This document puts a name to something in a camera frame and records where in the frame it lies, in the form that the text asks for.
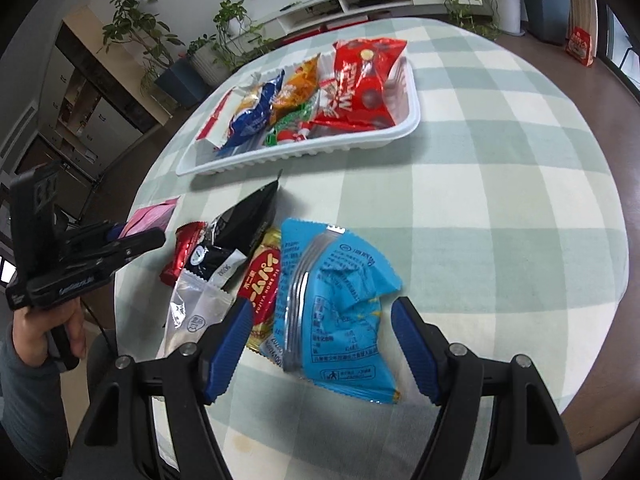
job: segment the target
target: striped curtain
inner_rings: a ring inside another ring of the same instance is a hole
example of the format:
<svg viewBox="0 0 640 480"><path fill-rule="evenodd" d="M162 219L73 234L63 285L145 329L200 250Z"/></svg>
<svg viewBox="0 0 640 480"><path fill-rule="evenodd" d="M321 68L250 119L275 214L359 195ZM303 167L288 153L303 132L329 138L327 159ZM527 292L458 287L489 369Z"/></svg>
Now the striped curtain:
<svg viewBox="0 0 640 480"><path fill-rule="evenodd" d="M598 9L596 0L571 0L567 35L571 34L574 27L583 28L591 35L593 55L595 56L598 44Z"/></svg>

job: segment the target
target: wooden floor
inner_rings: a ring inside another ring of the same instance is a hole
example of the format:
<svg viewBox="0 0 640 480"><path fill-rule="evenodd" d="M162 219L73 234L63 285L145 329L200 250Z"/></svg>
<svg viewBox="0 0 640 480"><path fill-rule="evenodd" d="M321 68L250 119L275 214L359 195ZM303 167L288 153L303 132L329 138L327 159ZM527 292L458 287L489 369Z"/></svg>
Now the wooden floor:
<svg viewBox="0 0 640 480"><path fill-rule="evenodd" d="M585 68L556 46L530 36L502 36L498 44L529 61L577 105L598 139L618 185L630 244L628 291L590 375L562 418L576 451L589 449L640 416L640 105L598 60ZM86 219L125 220L156 157L181 126L176 117L108 174ZM113 288L87 300L113 326Z"/></svg>

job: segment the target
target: pink snack package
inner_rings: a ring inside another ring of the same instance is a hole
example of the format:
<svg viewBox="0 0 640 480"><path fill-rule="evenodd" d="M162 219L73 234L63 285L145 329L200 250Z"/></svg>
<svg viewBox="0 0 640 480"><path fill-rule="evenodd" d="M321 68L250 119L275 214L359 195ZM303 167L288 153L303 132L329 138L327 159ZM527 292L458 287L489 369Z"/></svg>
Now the pink snack package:
<svg viewBox="0 0 640 480"><path fill-rule="evenodd" d="M159 227L164 231L169 225L169 220L174 214L175 205L178 202L177 198L171 198L165 200L161 204L150 205L147 207L141 207L138 209L120 233L118 238L124 238L125 236L134 235L151 229L152 227Z"/></svg>

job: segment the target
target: metal bolt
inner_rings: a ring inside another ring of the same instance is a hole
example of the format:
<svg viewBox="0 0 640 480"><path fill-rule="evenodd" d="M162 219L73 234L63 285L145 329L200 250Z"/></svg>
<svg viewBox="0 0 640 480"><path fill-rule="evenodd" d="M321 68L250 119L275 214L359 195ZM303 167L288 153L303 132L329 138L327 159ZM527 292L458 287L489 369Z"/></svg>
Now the metal bolt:
<svg viewBox="0 0 640 480"><path fill-rule="evenodd" d="M464 346L462 343L451 343L449 345L449 351L458 357L462 357L463 355L466 355L466 346Z"/></svg>
<svg viewBox="0 0 640 480"><path fill-rule="evenodd" d="M121 355L116 359L116 368L118 370L124 370L127 366L131 364L131 357L128 355Z"/></svg>
<svg viewBox="0 0 640 480"><path fill-rule="evenodd" d="M516 362L522 368L529 368L532 365L531 358L524 354L516 355Z"/></svg>
<svg viewBox="0 0 640 480"><path fill-rule="evenodd" d="M180 346L180 354L187 357L188 355L195 354L197 349L198 345L196 345L196 343L185 343L184 345Z"/></svg>

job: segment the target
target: light blue snack bag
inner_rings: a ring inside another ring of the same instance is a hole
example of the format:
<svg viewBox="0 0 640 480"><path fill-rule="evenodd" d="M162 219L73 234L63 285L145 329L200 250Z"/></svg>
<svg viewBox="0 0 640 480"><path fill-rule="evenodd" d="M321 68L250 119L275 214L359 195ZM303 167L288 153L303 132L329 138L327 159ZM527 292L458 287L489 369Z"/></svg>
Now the light blue snack bag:
<svg viewBox="0 0 640 480"><path fill-rule="evenodd" d="M396 402L378 353L383 294L402 281L372 245L344 229L287 219L271 348L284 371L374 402Z"/></svg>

